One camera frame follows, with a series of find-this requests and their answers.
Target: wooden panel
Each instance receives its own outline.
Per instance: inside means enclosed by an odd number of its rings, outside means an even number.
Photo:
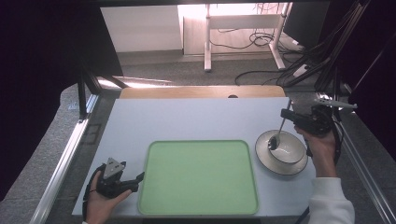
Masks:
[[[170,88],[126,88],[120,99],[167,99],[167,98],[239,98],[249,97],[285,97],[285,92],[278,86],[185,86]]]

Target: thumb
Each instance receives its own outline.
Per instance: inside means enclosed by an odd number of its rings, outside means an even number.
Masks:
[[[117,198],[111,199],[111,203],[113,206],[116,206],[118,203],[124,201],[126,198],[128,198],[128,196],[132,194],[132,191],[130,189],[125,190],[122,194],[120,194],[119,196],[117,196]]]

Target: finger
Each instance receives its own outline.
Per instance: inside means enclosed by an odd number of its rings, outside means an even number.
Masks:
[[[100,174],[101,174],[101,171],[96,172],[95,177],[92,180],[90,190],[96,190],[96,186],[97,186]]]
[[[114,198],[111,200],[111,203],[113,206],[116,206],[118,203],[124,201],[126,198],[128,198],[129,195],[132,194],[132,191],[130,189],[125,190],[122,194],[117,196],[117,198]]]

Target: white table surface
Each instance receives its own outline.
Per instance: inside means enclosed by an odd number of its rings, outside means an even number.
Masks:
[[[149,145],[158,140],[244,140],[250,149],[259,210],[249,217],[299,216],[308,206],[315,169],[309,159],[297,175],[279,175],[257,158],[259,136],[279,129],[287,97],[232,99],[118,99],[110,114],[73,215],[82,215],[82,197],[93,171],[109,157],[126,161],[121,180],[144,172]],[[293,133],[286,120],[283,131]],[[145,217],[138,211],[139,192],[113,211],[113,217]]]

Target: floor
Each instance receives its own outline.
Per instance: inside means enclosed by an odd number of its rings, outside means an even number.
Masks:
[[[262,69],[263,64],[271,66],[268,62],[271,57],[268,52],[216,54],[212,58],[214,61],[213,71],[211,74],[207,74],[204,72],[201,55],[183,55],[178,50],[121,53],[119,58],[125,77],[120,77],[120,79],[129,82],[131,85],[233,85],[234,78],[239,72],[247,71],[248,68],[251,68],[251,70]],[[266,78],[268,77],[262,75],[246,77],[243,84],[260,85]],[[70,211],[74,207],[76,195],[83,188],[82,181],[87,175],[95,150],[100,143],[100,135],[106,127],[106,120],[111,107],[120,94],[120,89],[117,89],[111,83],[102,79],[100,81],[105,90],[100,95],[100,100],[92,113],[89,127],[78,146],[75,158],[72,160],[71,167],[74,168],[67,173],[63,186],[49,211],[47,223],[81,222],[81,217],[72,217]],[[285,89],[287,96],[293,101],[295,111],[309,113],[313,100],[318,97],[312,91],[314,81],[315,77],[311,77],[305,83]],[[0,202],[2,223],[28,223],[31,220],[78,122],[77,104],[78,91],[75,85],[63,92],[61,106],[49,130],[6,199]],[[392,175],[396,171],[395,161],[356,114],[344,110],[341,115],[343,125],[365,166],[370,171],[375,183],[382,190],[381,192],[388,199],[390,207],[395,207],[396,178]],[[382,218],[377,211],[377,204],[373,203],[372,196],[368,193],[351,160],[349,153],[344,150],[337,164],[337,172],[343,180],[346,197],[355,206],[356,223],[382,223]],[[263,218],[261,223],[294,223],[296,218],[267,217]],[[141,223],[142,220],[112,219],[108,223],[125,222]]]

